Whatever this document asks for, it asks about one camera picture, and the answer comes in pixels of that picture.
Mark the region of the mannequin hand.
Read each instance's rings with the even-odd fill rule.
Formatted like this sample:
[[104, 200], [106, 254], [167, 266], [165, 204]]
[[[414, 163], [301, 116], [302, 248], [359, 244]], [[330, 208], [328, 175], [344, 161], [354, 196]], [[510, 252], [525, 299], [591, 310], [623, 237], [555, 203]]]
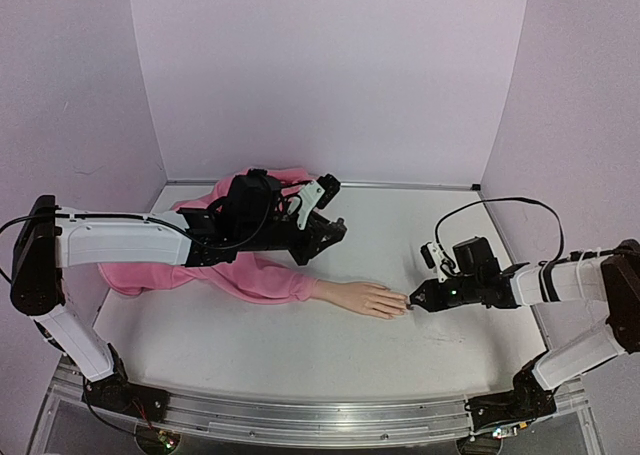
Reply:
[[311, 298], [350, 312], [390, 320], [406, 313], [408, 297], [385, 286], [369, 282], [337, 283], [318, 281]]

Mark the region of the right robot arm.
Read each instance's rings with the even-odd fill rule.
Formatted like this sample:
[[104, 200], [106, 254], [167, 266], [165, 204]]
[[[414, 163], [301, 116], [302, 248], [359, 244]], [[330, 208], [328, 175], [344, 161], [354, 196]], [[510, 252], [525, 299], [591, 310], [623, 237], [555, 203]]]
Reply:
[[548, 351], [523, 369], [550, 391], [621, 355], [639, 350], [639, 243], [574, 251], [555, 261], [501, 267], [488, 240], [454, 246], [448, 258], [429, 242], [420, 249], [435, 276], [411, 294], [430, 313], [478, 305], [533, 309], [547, 322]]

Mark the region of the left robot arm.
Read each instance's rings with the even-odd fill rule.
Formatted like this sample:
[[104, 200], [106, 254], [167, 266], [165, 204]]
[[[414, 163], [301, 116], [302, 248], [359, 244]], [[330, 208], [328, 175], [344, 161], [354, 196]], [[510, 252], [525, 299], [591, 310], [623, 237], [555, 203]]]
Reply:
[[[19, 222], [11, 302], [96, 382], [99, 399], [126, 411], [135, 391], [121, 358], [77, 312], [84, 284], [136, 296], [202, 280], [257, 304], [306, 300], [315, 280], [299, 267], [346, 233], [343, 221], [322, 215], [340, 187], [329, 174], [249, 168], [205, 196], [145, 214], [72, 209], [43, 195]], [[267, 260], [268, 251], [289, 254], [296, 266]]]

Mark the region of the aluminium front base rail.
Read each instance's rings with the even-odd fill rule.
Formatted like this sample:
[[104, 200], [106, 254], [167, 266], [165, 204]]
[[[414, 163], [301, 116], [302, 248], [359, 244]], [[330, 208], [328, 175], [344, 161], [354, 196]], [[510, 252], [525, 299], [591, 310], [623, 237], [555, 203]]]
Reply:
[[546, 420], [574, 413], [590, 453], [603, 449], [582, 382], [564, 383], [555, 395], [556, 410], [517, 422], [482, 422], [497, 412], [477, 407], [466, 397], [380, 402], [301, 402], [253, 400], [130, 383], [109, 395], [85, 388], [80, 369], [60, 358], [33, 432], [29, 451], [44, 452], [62, 402], [180, 434], [203, 435], [230, 442], [294, 448], [375, 448], [417, 446], [449, 439], [504, 439], [537, 429]]

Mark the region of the pink sweatshirt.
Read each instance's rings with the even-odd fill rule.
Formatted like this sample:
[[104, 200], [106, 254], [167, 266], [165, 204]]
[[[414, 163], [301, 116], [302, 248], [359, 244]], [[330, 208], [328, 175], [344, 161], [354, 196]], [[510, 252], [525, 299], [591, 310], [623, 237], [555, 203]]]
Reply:
[[201, 281], [249, 303], [277, 305], [317, 298], [323, 289], [319, 279], [249, 252], [240, 253], [231, 263], [213, 267], [105, 263], [98, 269], [111, 289], [130, 297], [145, 291], [172, 290], [192, 281]]

